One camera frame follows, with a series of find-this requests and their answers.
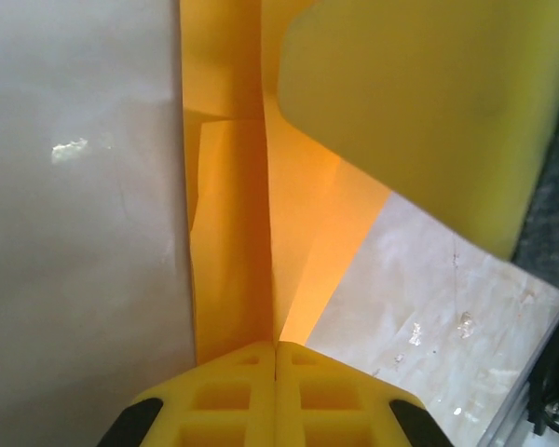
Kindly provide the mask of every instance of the orange paper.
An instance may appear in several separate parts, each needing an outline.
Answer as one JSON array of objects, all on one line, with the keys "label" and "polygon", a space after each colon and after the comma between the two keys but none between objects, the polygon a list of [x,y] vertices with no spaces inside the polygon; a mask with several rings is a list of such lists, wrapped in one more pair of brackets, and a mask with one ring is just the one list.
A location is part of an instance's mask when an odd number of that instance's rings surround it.
[{"label": "orange paper", "polygon": [[389,193],[281,116],[281,39],[311,3],[181,0],[199,362],[303,344]]}]

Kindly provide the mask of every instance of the black rubber edge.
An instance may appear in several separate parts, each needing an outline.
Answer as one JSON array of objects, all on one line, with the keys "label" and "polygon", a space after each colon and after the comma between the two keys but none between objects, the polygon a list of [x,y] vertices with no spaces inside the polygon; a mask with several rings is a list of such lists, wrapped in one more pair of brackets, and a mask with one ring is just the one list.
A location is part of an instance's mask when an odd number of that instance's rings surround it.
[{"label": "black rubber edge", "polygon": [[511,261],[559,288],[559,116]]},{"label": "black rubber edge", "polygon": [[157,398],[129,406],[103,435],[97,447],[140,447],[163,406],[163,400]]},{"label": "black rubber edge", "polygon": [[426,410],[405,400],[392,400],[389,407],[412,447],[454,446]]},{"label": "black rubber edge", "polygon": [[528,421],[534,424],[534,433],[542,436],[552,422],[546,416],[545,407],[552,398],[559,398],[559,325],[540,354],[528,382]]}]

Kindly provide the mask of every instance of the yellow foam pad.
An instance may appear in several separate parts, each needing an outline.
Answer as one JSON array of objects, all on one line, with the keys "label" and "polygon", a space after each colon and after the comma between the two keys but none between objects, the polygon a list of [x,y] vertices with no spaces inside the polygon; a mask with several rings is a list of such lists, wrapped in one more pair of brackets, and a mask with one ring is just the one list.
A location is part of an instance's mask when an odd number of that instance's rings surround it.
[{"label": "yellow foam pad", "polygon": [[415,396],[293,343],[276,370],[277,447],[410,445],[389,403],[424,408]]},{"label": "yellow foam pad", "polygon": [[286,34],[279,103],[507,259],[559,108],[559,0],[321,0]]},{"label": "yellow foam pad", "polygon": [[275,348],[249,345],[144,391],[163,406],[142,447],[273,445]]},{"label": "yellow foam pad", "polygon": [[247,346],[133,403],[153,398],[161,407],[143,447],[404,447],[440,432],[428,415],[406,421],[392,409],[397,400],[423,413],[410,393],[287,342]]}]

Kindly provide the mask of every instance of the yellow plastic part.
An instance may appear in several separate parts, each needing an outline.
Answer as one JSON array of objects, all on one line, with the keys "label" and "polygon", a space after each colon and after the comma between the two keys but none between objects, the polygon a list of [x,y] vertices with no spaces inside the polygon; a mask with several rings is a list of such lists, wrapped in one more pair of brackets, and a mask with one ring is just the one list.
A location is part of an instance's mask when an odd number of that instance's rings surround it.
[{"label": "yellow plastic part", "polygon": [[277,447],[409,446],[389,407],[413,395],[294,343],[276,357]]},{"label": "yellow plastic part", "polygon": [[180,0],[198,363],[304,343],[388,189],[281,116],[281,39],[311,0]]},{"label": "yellow plastic part", "polygon": [[279,103],[509,259],[559,109],[559,0],[320,0],[285,36]]},{"label": "yellow plastic part", "polygon": [[389,447],[410,442],[389,407],[411,394],[293,343],[247,346],[159,386],[141,447]]},{"label": "yellow plastic part", "polygon": [[162,399],[141,447],[273,445],[275,349],[247,346],[148,389],[134,403]]}]

